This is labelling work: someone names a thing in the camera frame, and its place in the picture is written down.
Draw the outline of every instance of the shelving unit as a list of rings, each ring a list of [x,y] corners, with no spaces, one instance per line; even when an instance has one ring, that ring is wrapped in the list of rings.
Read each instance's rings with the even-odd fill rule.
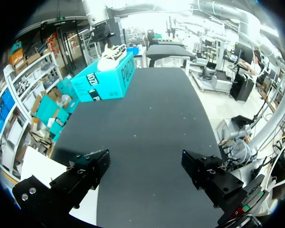
[[[42,65],[42,64],[51,64],[51,67],[49,67],[47,70],[45,71],[41,71],[41,75],[38,76],[38,78],[36,78],[29,86],[28,88],[26,88],[26,90],[19,96],[16,88],[15,88],[15,84],[22,78],[25,76],[25,74],[28,74],[29,72],[33,72],[34,68],[37,68],[38,66]],[[47,75],[51,75],[51,76],[55,76],[58,79],[55,80],[55,82],[50,86],[51,88],[53,88],[55,85],[57,85],[57,83],[62,80],[62,75],[59,71],[57,62],[55,60],[54,54],[52,52],[49,52],[47,54],[45,54],[44,56],[40,57],[39,59],[35,60],[35,62],[33,62],[32,64],[30,64],[27,68],[25,68],[19,75],[17,75],[14,79],[11,79],[11,74],[9,74],[6,77],[6,81],[7,84],[10,88],[10,92],[12,94],[12,97],[14,99],[14,101],[16,102],[17,106],[19,107],[19,109],[21,110],[21,112],[25,115],[26,119],[31,121],[31,115],[30,115],[30,111],[28,111],[24,104],[23,101],[25,100],[25,98],[30,94],[30,90],[34,89],[37,85],[37,82],[39,80],[41,80],[43,77],[47,76]]]
[[[38,73],[40,74],[36,79],[34,79],[34,81],[32,81],[32,83],[29,84],[29,86],[25,89],[25,91],[21,94],[18,95],[15,85],[19,80],[22,80],[23,77],[28,76],[30,73],[35,72],[35,70],[39,67],[44,66],[45,64],[51,64],[50,67],[45,70],[45,71],[39,71]],[[2,137],[3,135],[5,136],[6,139],[6,144],[9,144],[9,150],[8,153],[5,154],[5,151],[7,151],[6,149],[4,151],[1,150],[0,148],[0,168],[3,170],[3,172],[5,172],[6,174],[8,174],[11,178],[15,179],[16,181],[20,181],[19,178],[17,178],[14,174],[14,164],[15,164],[15,159],[16,159],[16,155],[17,155],[17,151],[19,150],[20,147],[20,143],[21,143],[21,139],[24,136],[24,133],[26,132],[27,127],[30,125],[31,123],[31,116],[30,116],[30,111],[27,111],[23,102],[25,101],[26,97],[31,95],[31,93],[34,91],[34,89],[40,85],[41,80],[45,77],[45,76],[49,76],[49,79],[54,81],[47,89],[46,92],[49,92],[53,87],[55,87],[57,85],[57,83],[62,80],[62,75],[59,71],[58,65],[56,63],[55,57],[53,53],[47,53],[44,56],[40,57],[39,59],[35,60],[33,63],[31,63],[29,66],[27,66],[21,73],[19,73],[17,76],[14,77],[14,73],[13,73],[13,69],[10,67],[9,70],[4,72],[4,76],[5,76],[5,80],[6,80],[6,85],[4,86],[4,88],[2,89],[2,91],[0,92],[0,99],[3,95],[3,93],[6,91],[6,89],[9,89],[10,94],[13,98],[13,100],[15,101],[15,104],[13,105],[13,107],[11,108],[11,110],[8,113],[8,116],[6,118],[6,120],[4,121],[3,124],[3,128],[0,132],[0,147],[2,144]],[[11,124],[10,120],[12,119],[12,116],[14,115],[14,113],[17,117],[16,121],[20,121],[20,124],[22,125],[22,130],[21,132],[19,132],[18,135],[18,140],[16,144],[12,144],[8,141],[7,139],[7,135],[9,134],[9,130],[6,129],[8,123],[9,125]]]
[[[54,69],[55,66],[51,66],[48,70],[46,70],[44,73],[42,73],[42,75],[40,75],[37,79],[35,79],[35,81],[29,85],[29,87],[20,95],[20,99],[22,100],[26,93],[40,80],[42,79],[45,75],[47,75],[48,73],[51,72],[52,69]]]
[[[27,68],[25,68],[23,71],[21,71],[20,74],[18,74],[13,80],[12,83],[15,83],[19,78],[21,78],[22,75],[24,75],[24,73],[26,73],[28,70],[30,70],[33,66],[35,66],[37,63],[39,63],[41,60],[45,59],[46,57],[48,57],[49,55],[51,55],[52,53],[49,52],[47,54],[45,54],[44,56],[40,57],[39,59],[37,59],[35,62],[33,62],[32,64],[28,65]]]
[[[6,120],[4,121],[4,125],[3,125],[2,131],[1,131],[1,133],[0,133],[0,141],[1,141],[1,138],[2,138],[2,135],[3,135],[3,132],[4,132],[4,129],[5,129],[5,127],[6,127],[6,124],[8,123],[8,121],[9,121],[11,115],[13,115],[13,112],[14,112],[15,108],[16,108],[16,104],[14,104],[14,106],[13,106],[12,109],[10,110],[8,116],[6,117]]]

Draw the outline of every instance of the white tube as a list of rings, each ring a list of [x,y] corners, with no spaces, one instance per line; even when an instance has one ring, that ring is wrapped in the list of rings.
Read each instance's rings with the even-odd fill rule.
[[[272,187],[272,189],[275,188],[275,187],[277,187],[277,186],[280,186],[280,185],[282,185],[282,184],[285,184],[285,180],[280,181],[280,182],[278,182],[277,184],[275,184],[275,185]]]

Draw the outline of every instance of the teal shoe box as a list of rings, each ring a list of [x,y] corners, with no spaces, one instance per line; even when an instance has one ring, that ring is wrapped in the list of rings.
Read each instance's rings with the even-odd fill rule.
[[[112,70],[98,72],[97,63],[92,63],[71,80],[79,100],[90,102],[124,97],[135,72],[133,53],[127,53]]]

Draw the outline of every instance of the cardboard box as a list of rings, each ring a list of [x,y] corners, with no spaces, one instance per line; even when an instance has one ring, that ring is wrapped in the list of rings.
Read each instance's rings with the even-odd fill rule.
[[[26,62],[26,60],[24,59],[23,63],[22,63],[20,66],[18,66],[17,69],[14,67],[14,70],[15,70],[15,72],[16,72],[16,75],[20,74],[26,67],[27,67],[27,62]]]
[[[124,97],[135,72],[133,53],[112,70],[98,72],[98,61],[92,63],[71,80],[81,102]]]
[[[38,130],[38,123],[39,123],[39,119],[36,117],[32,117],[32,124],[30,126],[30,129],[33,131],[37,131]]]
[[[19,48],[17,51],[15,51],[12,55],[9,56],[9,64],[14,66],[22,59],[23,59],[23,50],[22,48]]]
[[[51,52],[51,49],[50,48],[47,48],[45,49],[43,52],[42,52],[42,55],[45,55],[46,53],[49,53]]]
[[[18,161],[18,162],[22,162],[23,161],[23,158],[24,158],[24,155],[25,155],[25,151],[27,150],[27,145],[25,145],[25,146],[23,146],[22,148],[21,148],[21,150],[19,150],[18,152],[17,152],[17,154],[16,154],[16,160]]]
[[[30,65],[32,62],[34,62],[35,60],[39,59],[40,57],[41,57],[41,55],[39,53],[36,53],[36,54],[30,56],[27,59],[27,64]]]
[[[48,97],[51,98],[53,101],[58,101],[60,102],[61,101],[61,96],[57,96],[55,91],[51,91],[48,93]]]

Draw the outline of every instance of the cable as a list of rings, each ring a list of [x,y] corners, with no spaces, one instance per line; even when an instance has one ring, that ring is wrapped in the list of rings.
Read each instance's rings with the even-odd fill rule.
[[[275,137],[277,136],[277,134],[279,134],[280,130],[276,133],[276,129],[275,129],[275,135],[274,135],[274,137],[266,144],[266,146],[264,146],[264,147],[262,148],[262,146],[264,145],[264,143],[267,141],[267,139],[266,139],[266,140],[262,143],[262,145],[260,146],[260,148],[257,150],[257,153],[260,152],[260,151],[262,151],[262,150],[264,150],[264,149],[270,144],[270,142],[275,139]]]
[[[266,118],[269,115],[273,115],[273,113],[268,113],[266,116],[264,116],[264,120],[266,120],[268,122],[268,119]]]

